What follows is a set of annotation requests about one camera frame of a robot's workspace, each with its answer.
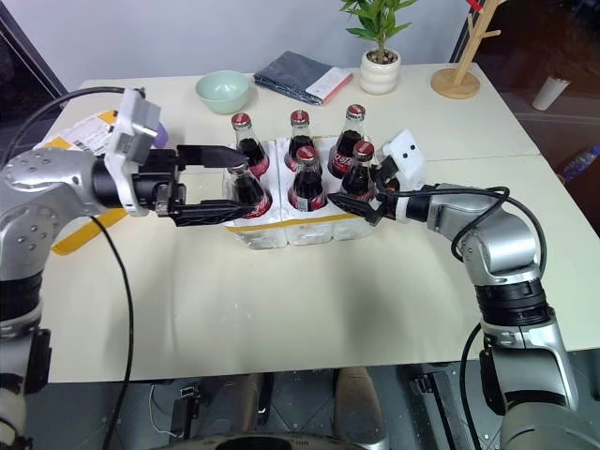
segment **black cable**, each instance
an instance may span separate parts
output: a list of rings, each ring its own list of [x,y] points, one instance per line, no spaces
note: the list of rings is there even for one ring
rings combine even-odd
[[[106,435],[104,437],[104,444],[102,444],[103,450],[108,450],[111,439],[113,438],[114,428],[116,427],[116,421],[119,418],[119,413],[121,412],[121,406],[123,405],[123,400],[125,399],[125,394],[128,390],[129,379],[131,377],[131,365],[133,364],[133,300],[131,299],[131,289],[129,287],[129,278],[128,272],[125,269],[125,265],[123,264],[123,260],[121,260],[121,256],[119,255],[116,246],[114,245],[109,232],[106,230],[104,225],[95,217],[90,217],[96,225],[100,228],[104,237],[111,246],[112,253],[114,254],[114,258],[119,264],[121,268],[121,274],[123,275],[123,283],[125,284],[125,291],[127,293],[127,309],[129,313],[129,344],[127,348],[127,366],[125,367],[125,376],[123,377],[123,384],[121,385],[121,392],[119,393],[119,397],[116,400],[116,404],[114,405],[114,411],[112,412],[111,422],[109,423],[109,427],[106,431]]]
[[[465,342],[465,346],[462,349],[462,355],[460,356],[460,369],[458,372],[458,387],[460,389],[460,401],[462,402],[462,409],[465,412],[465,419],[467,420],[467,427],[469,428],[469,433],[471,434],[472,444],[475,447],[475,450],[481,450],[481,444],[479,443],[479,436],[477,436],[477,431],[475,430],[475,423],[473,422],[473,417],[471,416],[471,408],[469,407],[469,400],[467,399],[467,386],[465,385],[465,377],[467,371],[467,357],[469,356],[469,350],[475,340],[475,336],[481,330],[481,323],[478,323],[474,329],[467,337],[467,342]]]
[[[7,150],[2,158],[2,164],[0,164],[0,170],[4,168],[7,162],[10,161],[12,157],[14,157],[15,149],[17,145],[27,132],[27,130],[36,123],[36,121],[45,113],[52,110],[53,108],[59,106],[61,103],[69,101],[73,98],[89,96],[90,94],[99,94],[99,93],[113,93],[113,94],[123,94],[125,92],[125,88],[123,87],[111,87],[111,86],[99,86],[99,87],[87,87],[85,89],[79,89],[77,91],[69,92],[64,94],[61,97],[55,98],[52,101],[46,103],[44,106],[38,108],[33,114],[31,114],[27,120],[21,125],[21,127],[17,130],[12,141],[7,147]]]
[[[479,225],[481,222],[483,222],[484,220],[489,218],[492,214],[494,214],[494,212],[496,212],[503,205],[503,203],[506,202],[506,199],[508,199],[508,197],[510,197],[510,189],[508,187],[489,187],[486,190],[491,190],[491,191],[501,190],[502,198],[498,199],[496,202],[494,202],[494,204],[492,204],[479,217],[477,217],[475,220],[472,220],[467,225],[465,225],[465,227],[463,227],[463,229],[460,230],[456,236],[454,236],[454,239],[452,240],[452,244],[450,245],[450,251],[452,252],[452,256],[454,256],[461,263],[462,263],[462,255],[460,253],[458,253],[458,246],[460,243],[460,239],[462,239],[462,237],[465,234],[467,234],[470,230],[472,230],[477,225]]]
[[[505,189],[508,190],[507,187],[491,187],[490,189],[481,189],[481,188],[476,188],[476,187],[450,187],[450,188],[442,188],[442,189],[435,189],[435,190],[394,191],[394,190],[387,189],[383,185],[383,181],[381,179],[378,179],[376,181],[376,184],[377,184],[377,189],[379,191],[381,191],[385,195],[389,195],[391,197],[405,198],[405,197],[428,197],[431,195],[474,194],[474,195],[485,195],[487,197],[493,197],[495,199],[501,200],[501,202],[495,202],[494,205],[492,205],[492,207],[500,208],[500,206],[502,206],[503,203],[512,204],[529,219],[529,221],[532,223],[533,227],[535,228],[535,232],[537,233],[537,238],[538,238],[538,241],[540,244],[540,274],[544,275],[544,272],[546,271],[546,262],[548,259],[548,248],[547,248],[547,243],[546,243],[546,236],[544,235],[544,230],[542,229],[542,225],[540,224],[540,222],[537,219],[537,217],[535,216],[535,214],[523,203],[513,199],[512,197],[504,198],[505,192],[499,193],[499,192],[494,191],[494,190],[505,190]],[[475,220],[472,221],[472,223],[475,222],[476,220],[478,220],[477,223],[480,223],[480,220],[479,220],[480,217],[481,216],[477,217]]]

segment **paper cup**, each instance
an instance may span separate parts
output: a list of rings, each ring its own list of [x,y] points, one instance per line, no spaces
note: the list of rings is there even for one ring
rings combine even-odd
[[[547,77],[542,89],[540,89],[540,92],[537,93],[537,96],[533,100],[532,106],[538,111],[547,110],[569,83],[569,81],[561,80],[560,78]]]

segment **wooden coat stand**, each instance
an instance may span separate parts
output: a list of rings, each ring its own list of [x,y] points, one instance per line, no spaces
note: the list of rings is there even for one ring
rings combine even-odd
[[[460,61],[455,68],[444,68],[438,70],[431,77],[431,88],[438,94],[448,98],[470,98],[479,92],[480,82],[467,69],[471,65],[475,53],[485,38],[498,36],[501,31],[488,31],[491,18],[496,12],[499,4],[506,0],[487,0],[477,17],[477,23],[473,27],[473,15],[467,16],[467,26],[469,31],[469,42],[465,47]]]

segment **folded cloth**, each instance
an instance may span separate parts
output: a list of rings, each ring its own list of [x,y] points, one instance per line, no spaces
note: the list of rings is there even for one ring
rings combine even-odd
[[[305,56],[285,52],[254,74],[256,84],[312,105],[323,105],[351,79],[352,73]]]

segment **glass bottle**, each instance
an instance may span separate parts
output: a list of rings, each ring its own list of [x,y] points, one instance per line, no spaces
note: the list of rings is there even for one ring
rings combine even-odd
[[[342,178],[353,161],[354,146],[365,137],[365,107],[350,105],[346,110],[346,123],[336,144],[331,147],[327,168],[336,178]]]
[[[247,157],[250,171],[260,179],[269,168],[269,156],[266,155],[263,145],[254,134],[250,116],[240,112],[232,117],[232,125],[235,130],[237,150]]]
[[[327,198],[323,193],[316,152],[312,147],[300,147],[296,160],[298,169],[288,192],[290,204],[305,213],[323,208],[327,204]]]
[[[290,115],[290,123],[292,124],[292,137],[290,138],[290,147],[288,153],[285,156],[285,165],[288,168],[296,172],[298,163],[296,161],[296,154],[298,149],[305,145],[314,147],[314,143],[310,138],[309,129],[309,118],[308,112],[303,110],[296,110]]]
[[[254,211],[246,214],[244,218],[259,218],[271,207],[272,199],[268,191],[263,189],[246,163],[237,167],[228,167],[232,183],[232,200],[242,204],[249,204]]]
[[[355,199],[368,202],[375,195],[375,184],[371,178],[371,160],[375,148],[371,142],[360,141],[354,146],[350,169],[341,180],[340,192]]]

